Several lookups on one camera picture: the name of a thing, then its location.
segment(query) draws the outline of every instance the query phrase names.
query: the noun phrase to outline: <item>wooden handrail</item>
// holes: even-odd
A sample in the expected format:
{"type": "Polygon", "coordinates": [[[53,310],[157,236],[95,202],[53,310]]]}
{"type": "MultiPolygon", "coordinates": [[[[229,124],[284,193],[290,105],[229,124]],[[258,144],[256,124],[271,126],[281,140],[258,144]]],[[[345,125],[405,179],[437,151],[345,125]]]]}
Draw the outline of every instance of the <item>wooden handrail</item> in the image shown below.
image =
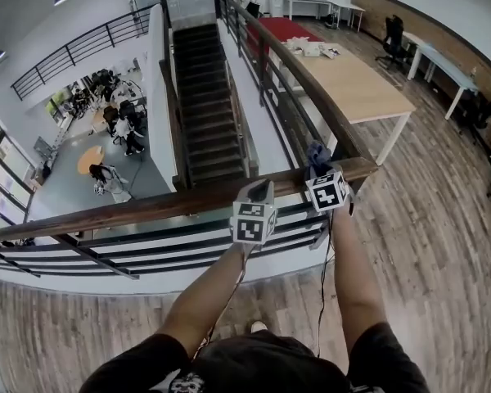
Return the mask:
{"type": "Polygon", "coordinates": [[[295,76],[309,98],[313,101],[322,118],[335,134],[338,143],[349,157],[363,157],[373,162],[371,153],[362,139],[354,131],[353,126],[342,114],[335,101],[324,90],[320,83],[295,59],[293,54],[265,26],[233,0],[224,0],[247,20],[248,25],[259,33],[259,41],[263,40],[278,55],[284,66],[295,76]]]}
{"type": "MultiPolygon", "coordinates": [[[[378,169],[374,161],[368,161],[362,157],[341,160],[338,164],[344,171],[345,180],[350,183],[364,180],[378,169]]],[[[190,191],[152,196],[125,204],[103,206],[0,228],[0,241],[55,236],[217,210],[229,207],[242,187],[261,178],[271,179],[275,183],[275,196],[283,197],[304,190],[304,172],[305,169],[300,168],[267,174],[258,178],[240,178],[226,181],[222,185],[215,184],[190,191]]]]}

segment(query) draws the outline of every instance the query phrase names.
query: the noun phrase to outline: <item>cable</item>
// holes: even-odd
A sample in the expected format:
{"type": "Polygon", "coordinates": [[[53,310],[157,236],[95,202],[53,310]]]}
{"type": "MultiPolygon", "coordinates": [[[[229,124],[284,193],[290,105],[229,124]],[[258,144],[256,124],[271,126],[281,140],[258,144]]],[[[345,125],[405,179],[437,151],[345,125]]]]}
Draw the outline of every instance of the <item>cable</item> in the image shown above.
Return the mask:
{"type": "Polygon", "coordinates": [[[327,243],[326,257],[324,258],[322,275],[320,277],[320,283],[321,283],[320,297],[322,298],[322,308],[320,309],[320,314],[318,315],[318,325],[317,325],[317,347],[318,347],[317,357],[318,358],[320,358],[320,325],[322,323],[322,316],[324,314],[324,309],[326,308],[326,297],[324,293],[324,283],[326,282],[326,270],[327,270],[327,264],[329,264],[334,258],[334,256],[332,256],[330,259],[327,258],[329,256],[329,250],[331,249],[331,239],[333,234],[332,213],[328,215],[327,225],[329,226],[329,242],[327,243]]]}

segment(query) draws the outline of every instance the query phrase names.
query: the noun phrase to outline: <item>desk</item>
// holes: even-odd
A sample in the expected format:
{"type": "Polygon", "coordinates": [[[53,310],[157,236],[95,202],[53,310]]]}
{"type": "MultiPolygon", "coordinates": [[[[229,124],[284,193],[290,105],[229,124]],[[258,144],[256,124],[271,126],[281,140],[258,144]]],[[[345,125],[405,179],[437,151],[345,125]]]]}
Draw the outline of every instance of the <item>desk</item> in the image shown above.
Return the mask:
{"type": "Polygon", "coordinates": [[[80,157],[79,163],[77,165],[78,172],[80,174],[88,174],[90,165],[99,165],[102,160],[104,160],[104,156],[106,155],[106,151],[102,148],[102,146],[94,146],[87,150],[80,157]]]}
{"type": "Polygon", "coordinates": [[[471,78],[456,67],[450,60],[448,60],[445,56],[443,56],[440,52],[436,51],[431,45],[425,43],[418,37],[413,34],[408,34],[406,39],[410,39],[411,42],[417,45],[417,51],[415,52],[415,57],[412,60],[411,68],[409,69],[408,80],[411,80],[415,77],[417,73],[418,65],[420,64],[420,59],[423,56],[426,56],[430,60],[429,67],[426,71],[426,76],[424,79],[429,83],[433,78],[433,73],[435,72],[435,68],[439,67],[446,75],[448,75],[453,81],[458,85],[459,89],[457,92],[457,96],[455,96],[453,103],[448,109],[447,114],[445,115],[445,119],[448,120],[455,108],[457,107],[458,101],[460,101],[460,97],[464,93],[464,90],[471,90],[473,93],[478,92],[478,87],[471,80],[471,78]]]}
{"type": "Polygon", "coordinates": [[[354,4],[351,3],[338,3],[338,2],[332,2],[332,3],[333,3],[333,11],[338,16],[336,18],[336,28],[338,29],[340,27],[340,18],[342,15],[342,9],[347,9],[349,11],[349,19],[347,21],[347,26],[350,26],[351,29],[353,28],[354,14],[355,12],[359,13],[357,31],[360,32],[360,25],[362,24],[362,15],[366,10],[362,9],[361,7],[355,6],[354,4]]]}
{"type": "Polygon", "coordinates": [[[289,3],[289,19],[293,20],[293,3],[308,3],[308,4],[316,4],[318,6],[317,9],[317,19],[320,18],[320,6],[324,5],[328,7],[327,13],[331,13],[332,5],[331,2],[327,0],[287,0],[289,3]]]}
{"type": "MultiPolygon", "coordinates": [[[[327,45],[336,48],[340,55],[332,60],[324,56],[295,57],[322,85],[347,120],[351,124],[357,124],[399,118],[376,159],[376,163],[381,165],[416,107],[393,85],[347,49],[336,43],[327,45]]],[[[308,113],[317,129],[326,129],[331,136],[332,133],[318,110],[308,113]]]]}

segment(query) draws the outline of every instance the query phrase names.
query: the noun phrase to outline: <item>wooden table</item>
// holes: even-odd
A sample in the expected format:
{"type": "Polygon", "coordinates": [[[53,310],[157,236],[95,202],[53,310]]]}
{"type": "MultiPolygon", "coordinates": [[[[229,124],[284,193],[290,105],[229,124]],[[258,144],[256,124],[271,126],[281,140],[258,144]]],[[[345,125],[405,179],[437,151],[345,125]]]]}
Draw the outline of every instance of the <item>wooden table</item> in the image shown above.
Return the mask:
{"type": "MultiPolygon", "coordinates": [[[[376,163],[381,165],[396,143],[409,116],[416,107],[393,85],[369,65],[336,43],[326,44],[336,48],[340,55],[334,59],[325,56],[295,56],[323,86],[351,124],[373,120],[399,118],[384,145],[376,163]]],[[[329,148],[336,138],[313,103],[303,103],[316,128],[326,130],[322,135],[329,148]]]]}
{"type": "Polygon", "coordinates": [[[94,146],[88,149],[80,157],[77,169],[80,174],[88,174],[90,165],[99,165],[106,155],[106,151],[102,146],[94,146]]]}

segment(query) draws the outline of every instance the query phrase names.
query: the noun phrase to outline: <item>white wall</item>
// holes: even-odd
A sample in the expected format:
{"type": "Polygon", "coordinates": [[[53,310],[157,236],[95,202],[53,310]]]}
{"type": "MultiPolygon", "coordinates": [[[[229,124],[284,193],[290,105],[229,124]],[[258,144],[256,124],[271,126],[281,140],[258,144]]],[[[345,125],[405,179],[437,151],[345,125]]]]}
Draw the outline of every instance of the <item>white wall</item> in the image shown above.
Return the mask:
{"type": "Polygon", "coordinates": [[[11,85],[65,43],[129,11],[129,0],[69,0],[56,7],[48,18],[14,45],[7,59],[0,65],[0,125],[34,165],[40,160],[33,149],[38,136],[52,144],[58,128],[50,115],[30,109],[60,88],[93,72],[99,65],[96,60],[107,63],[100,65],[103,68],[112,65],[113,60],[127,58],[127,55],[133,59],[136,56],[133,50],[135,40],[126,41],[116,48],[89,57],[75,68],[57,75],[47,86],[40,87],[22,102],[11,85]]]}
{"type": "Polygon", "coordinates": [[[162,7],[151,9],[149,24],[149,52],[147,53],[146,77],[147,88],[147,127],[149,130],[149,148],[151,159],[162,174],[169,189],[175,192],[172,177],[177,174],[173,152],[169,110],[165,93],[164,76],[160,70],[159,61],[164,59],[164,20],[162,7]]]}

